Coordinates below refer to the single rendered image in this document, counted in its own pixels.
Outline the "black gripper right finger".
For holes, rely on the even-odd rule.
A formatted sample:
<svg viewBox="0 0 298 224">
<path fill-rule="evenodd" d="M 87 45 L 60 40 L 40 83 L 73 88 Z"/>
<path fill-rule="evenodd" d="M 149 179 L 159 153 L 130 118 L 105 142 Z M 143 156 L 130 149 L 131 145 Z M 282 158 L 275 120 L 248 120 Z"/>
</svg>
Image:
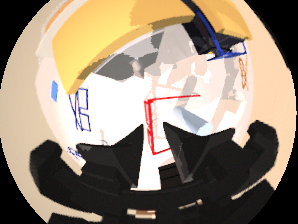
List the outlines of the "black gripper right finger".
<svg viewBox="0 0 298 224">
<path fill-rule="evenodd" d="M 200 167 L 202 160 L 210 148 L 221 145 L 223 141 L 233 140 L 235 128 L 223 129 L 221 132 L 212 133 L 208 136 L 196 135 L 176 127 L 174 124 L 162 124 L 169 148 L 172 149 L 174 163 L 180 173 L 182 183 L 193 181 L 192 176 Z"/>
</svg>

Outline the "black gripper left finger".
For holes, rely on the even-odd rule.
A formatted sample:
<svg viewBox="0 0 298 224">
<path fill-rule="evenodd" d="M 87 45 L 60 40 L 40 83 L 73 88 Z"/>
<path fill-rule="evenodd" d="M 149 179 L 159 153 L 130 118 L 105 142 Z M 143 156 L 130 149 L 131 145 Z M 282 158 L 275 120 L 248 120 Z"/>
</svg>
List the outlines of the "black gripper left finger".
<svg viewBox="0 0 298 224">
<path fill-rule="evenodd" d="M 144 148 L 144 124 L 130 131 L 128 136 L 112 145 L 76 144 L 78 155 L 89 163 L 110 165 L 120 171 L 122 177 L 129 181 L 132 188 L 137 188 L 138 175 L 142 163 L 142 148 Z"/>
</svg>

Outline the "red glasses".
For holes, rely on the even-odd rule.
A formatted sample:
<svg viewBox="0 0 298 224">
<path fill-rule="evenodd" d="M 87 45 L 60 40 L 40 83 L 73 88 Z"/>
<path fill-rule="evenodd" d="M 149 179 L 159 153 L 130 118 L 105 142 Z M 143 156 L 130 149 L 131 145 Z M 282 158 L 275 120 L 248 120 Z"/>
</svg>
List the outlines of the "red glasses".
<svg viewBox="0 0 298 224">
<path fill-rule="evenodd" d="M 148 140 L 149 140 L 149 145 L 150 145 L 150 149 L 152 149 L 152 155 L 157 155 L 157 153 L 161 153 L 161 152 L 165 152 L 165 151 L 169 151 L 170 148 L 168 149 L 164 149 L 164 151 L 161 152 L 154 152 L 154 135 L 153 135 L 153 119 L 152 119 L 152 104 L 153 100 L 161 100 L 161 99 L 180 99 L 180 97 L 186 97 L 185 96 L 176 96 L 176 97 L 156 97 L 156 99 L 148 99 L 148 101 L 144 101 L 144 107 L 145 107 L 145 119 L 146 119 L 146 124 L 148 124 L 148 127 L 150 129 L 146 129 L 146 131 L 148 131 Z"/>
</svg>

